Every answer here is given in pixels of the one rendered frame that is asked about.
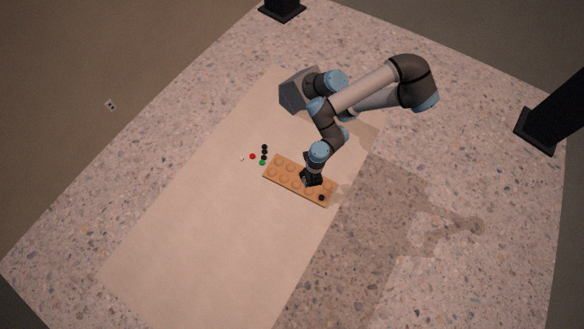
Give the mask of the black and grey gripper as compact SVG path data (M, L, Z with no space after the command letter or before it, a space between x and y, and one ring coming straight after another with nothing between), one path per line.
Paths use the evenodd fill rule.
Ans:
M305 176L305 174L306 174L306 176ZM307 187L322 185L323 179L322 179L322 176L320 174L321 174L321 172L318 174L312 174L305 167L305 168L303 168L303 170L301 170L301 172L299 173L299 176L300 176L301 182L303 183L304 187L307 188ZM307 179L308 179L308 184L307 184Z

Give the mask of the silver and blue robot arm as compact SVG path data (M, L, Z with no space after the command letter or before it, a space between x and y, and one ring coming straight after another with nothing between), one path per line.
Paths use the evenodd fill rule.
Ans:
M384 88L391 83L398 85ZM349 85L342 70L312 72L303 78L302 90L311 100L306 109L322 136L309 151L303 152L306 168L312 174L320 173L326 161L349 139L348 130L337 125L334 116L348 122L363 111L399 105L420 113L439 100L428 62L410 53L390 57L382 66Z

